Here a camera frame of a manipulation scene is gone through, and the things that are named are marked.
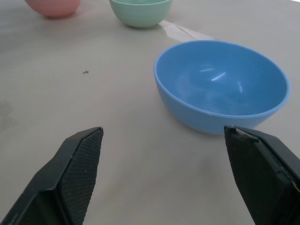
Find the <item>red plastic bowl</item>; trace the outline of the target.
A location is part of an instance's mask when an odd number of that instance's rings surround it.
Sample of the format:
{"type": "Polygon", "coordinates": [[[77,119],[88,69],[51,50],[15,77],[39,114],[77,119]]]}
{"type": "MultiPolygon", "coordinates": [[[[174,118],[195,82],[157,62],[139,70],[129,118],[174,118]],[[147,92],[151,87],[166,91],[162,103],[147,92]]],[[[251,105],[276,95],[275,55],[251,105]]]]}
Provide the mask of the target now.
{"type": "Polygon", "coordinates": [[[81,0],[25,0],[37,13],[51,18],[62,18],[73,14],[81,0]]]}

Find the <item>blue plastic bowl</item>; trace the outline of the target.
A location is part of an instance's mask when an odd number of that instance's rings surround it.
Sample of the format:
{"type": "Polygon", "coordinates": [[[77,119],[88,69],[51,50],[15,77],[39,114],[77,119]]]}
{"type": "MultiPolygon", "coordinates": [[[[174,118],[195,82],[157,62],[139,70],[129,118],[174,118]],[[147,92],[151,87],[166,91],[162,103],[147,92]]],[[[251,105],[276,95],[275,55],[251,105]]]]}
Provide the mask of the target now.
{"type": "Polygon", "coordinates": [[[291,87],[280,67],[241,45],[197,40],[162,52],[153,66],[166,109],[184,125],[221,135],[224,126],[254,128],[280,110],[291,87]]]}

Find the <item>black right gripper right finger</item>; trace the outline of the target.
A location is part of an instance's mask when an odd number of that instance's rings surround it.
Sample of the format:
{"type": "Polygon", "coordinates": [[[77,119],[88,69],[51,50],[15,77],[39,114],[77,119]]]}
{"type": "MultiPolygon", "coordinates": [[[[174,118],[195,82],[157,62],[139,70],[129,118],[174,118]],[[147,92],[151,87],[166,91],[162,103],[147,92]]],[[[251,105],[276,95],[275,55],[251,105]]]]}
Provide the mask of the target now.
{"type": "Polygon", "coordinates": [[[255,225],[300,225],[300,159],[277,137],[225,126],[235,183],[255,225]]]}

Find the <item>clear tape strip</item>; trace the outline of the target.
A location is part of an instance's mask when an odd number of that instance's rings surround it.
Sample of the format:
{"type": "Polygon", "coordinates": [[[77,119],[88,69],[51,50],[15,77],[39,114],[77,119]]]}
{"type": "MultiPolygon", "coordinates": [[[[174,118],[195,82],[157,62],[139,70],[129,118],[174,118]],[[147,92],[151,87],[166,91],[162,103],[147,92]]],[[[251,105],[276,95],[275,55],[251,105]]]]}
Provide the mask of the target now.
{"type": "Polygon", "coordinates": [[[215,38],[204,35],[194,30],[190,30],[177,24],[167,22],[165,20],[159,23],[159,26],[164,29],[166,35],[179,42],[196,41],[196,40],[216,40],[215,38]]]}

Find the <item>green plastic bowl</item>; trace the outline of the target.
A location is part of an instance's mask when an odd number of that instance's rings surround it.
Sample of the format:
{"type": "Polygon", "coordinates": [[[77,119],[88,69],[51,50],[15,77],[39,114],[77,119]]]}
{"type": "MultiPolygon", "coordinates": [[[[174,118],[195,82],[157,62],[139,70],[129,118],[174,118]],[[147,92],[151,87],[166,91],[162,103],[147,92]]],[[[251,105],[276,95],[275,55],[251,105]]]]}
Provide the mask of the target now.
{"type": "Polygon", "coordinates": [[[109,0],[116,17],[134,28],[150,28],[169,13],[173,0],[109,0]]]}

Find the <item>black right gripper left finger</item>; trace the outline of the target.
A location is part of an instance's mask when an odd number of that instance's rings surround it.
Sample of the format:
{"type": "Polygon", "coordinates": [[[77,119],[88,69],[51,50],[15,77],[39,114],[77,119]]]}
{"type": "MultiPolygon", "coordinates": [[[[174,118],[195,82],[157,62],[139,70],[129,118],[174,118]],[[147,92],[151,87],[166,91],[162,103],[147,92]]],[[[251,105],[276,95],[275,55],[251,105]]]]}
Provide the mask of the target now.
{"type": "Polygon", "coordinates": [[[31,179],[0,225],[83,225],[96,184],[104,131],[65,139],[31,179]]]}

